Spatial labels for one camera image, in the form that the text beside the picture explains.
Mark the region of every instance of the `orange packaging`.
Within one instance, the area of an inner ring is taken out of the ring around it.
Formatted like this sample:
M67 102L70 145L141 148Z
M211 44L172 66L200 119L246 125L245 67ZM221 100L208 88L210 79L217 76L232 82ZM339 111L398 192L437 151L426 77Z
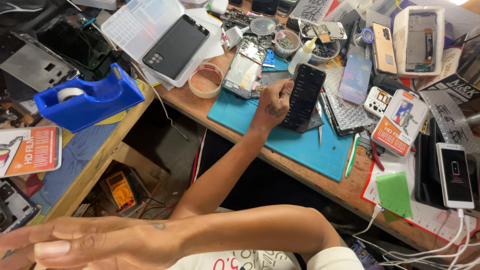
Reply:
M425 102L404 90L397 90L375 127L372 140L403 157L415 141L427 113Z
M58 169L61 132L58 126L0 130L0 178Z

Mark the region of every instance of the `fingernail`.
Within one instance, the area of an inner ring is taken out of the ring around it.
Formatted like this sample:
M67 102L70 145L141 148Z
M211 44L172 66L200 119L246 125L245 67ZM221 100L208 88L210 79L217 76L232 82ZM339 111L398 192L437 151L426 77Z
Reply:
M55 241L35 244L35 256L41 259L54 259L65 256L70 251L70 242Z
M285 87L288 88L289 90L293 89L293 81L289 81L285 84Z

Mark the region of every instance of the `wrist tattoo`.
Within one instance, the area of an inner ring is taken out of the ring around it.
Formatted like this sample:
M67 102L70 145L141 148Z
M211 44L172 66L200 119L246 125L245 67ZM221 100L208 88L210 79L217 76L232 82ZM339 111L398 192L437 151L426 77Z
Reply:
M152 223L152 226L159 231L163 231L165 229L165 223Z
M268 104L265 107L265 113L268 113L270 115L273 115L273 116L279 118L280 116L282 116L283 111L281 109L275 108L274 105L273 105L273 102L271 102L270 104Z

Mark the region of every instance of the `person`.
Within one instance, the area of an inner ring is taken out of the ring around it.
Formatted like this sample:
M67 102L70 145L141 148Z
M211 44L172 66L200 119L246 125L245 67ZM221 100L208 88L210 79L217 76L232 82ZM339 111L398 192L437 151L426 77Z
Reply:
M168 220L62 217L0 237L16 253L0 269L32 262L92 270L362 270L354 252L315 209L274 205L215 213L289 110L290 79L264 89L241 140L185 192Z

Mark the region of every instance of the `white tape roll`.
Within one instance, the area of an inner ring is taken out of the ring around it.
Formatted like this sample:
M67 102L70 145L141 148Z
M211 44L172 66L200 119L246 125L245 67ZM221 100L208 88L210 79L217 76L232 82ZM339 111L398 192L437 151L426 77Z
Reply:
M193 74L190 76L190 78L188 79L188 85L190 86L190 90L198 97L201 97L201 98L213 98L214 96L218 95L218 93L220 93L220 91L222 90L222 85L220 83L220 85L215 89L215 90L212 90L212 91L200 91L198 90L197 88L195 88L193 85L192 85L192 77L197 74L197 72L199 70L210 70L210 71L213 71L215 72L218 76L220 76L220 82L223 80L223 72L220 70L219 67L217 67L215 64L212 64L212 63L206 63L206 62L203 62L201 63L196 69L195 71L193 72Z
M57 92L57 98L59 99L60 103L63 103L64 101L79 96L81 94L86 93L80 88L65 88Z

